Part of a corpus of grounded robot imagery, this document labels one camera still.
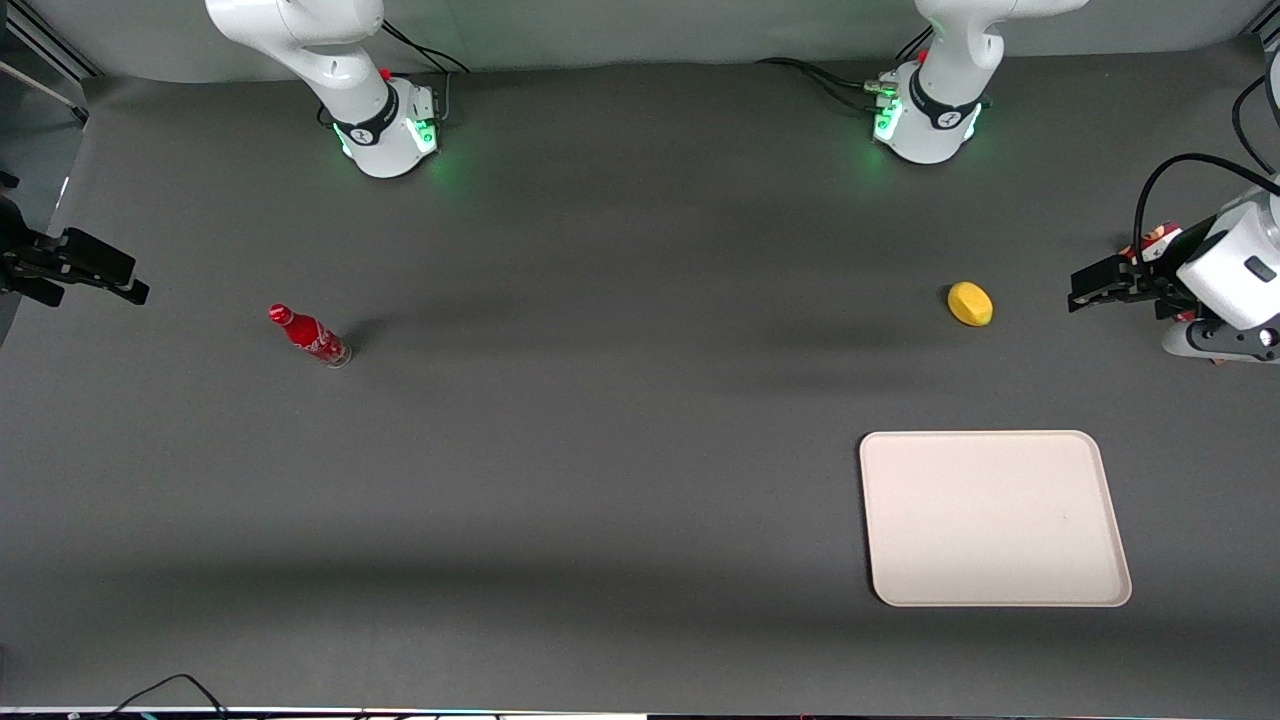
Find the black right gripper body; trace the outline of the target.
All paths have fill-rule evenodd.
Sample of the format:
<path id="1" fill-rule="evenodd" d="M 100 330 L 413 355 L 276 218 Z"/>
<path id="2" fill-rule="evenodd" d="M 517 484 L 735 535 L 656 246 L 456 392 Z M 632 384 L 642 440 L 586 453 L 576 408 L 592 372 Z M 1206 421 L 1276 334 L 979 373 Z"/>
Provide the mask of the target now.
<path id="1" fill-rule="evenodd" d="M 45 234 L 26 223 L 20 209 L 1 199 L 1 295 L 22 296 L 47 307 L 59 307 L 65 288 L 58 283 L 67 264 L 58 254 L 65 233 Z"/>

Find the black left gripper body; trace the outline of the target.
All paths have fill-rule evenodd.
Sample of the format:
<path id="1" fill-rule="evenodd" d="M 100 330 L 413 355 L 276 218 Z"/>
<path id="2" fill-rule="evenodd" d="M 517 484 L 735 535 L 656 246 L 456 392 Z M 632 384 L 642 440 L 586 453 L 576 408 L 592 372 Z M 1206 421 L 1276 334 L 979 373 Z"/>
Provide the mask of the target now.
<path id="1" fill-rule="evenodd" d="M 1184 228 L 1165 222 L 1132 240 L 1128 260 L 1135 266 L 1130 304 L 1155 304 L 1155 316 L 1175 322 L 1215 320 L 1216 313 L 1178 278 L 1178 269 L 1190 260 L 1210 236 L 1212 222 Z"/>

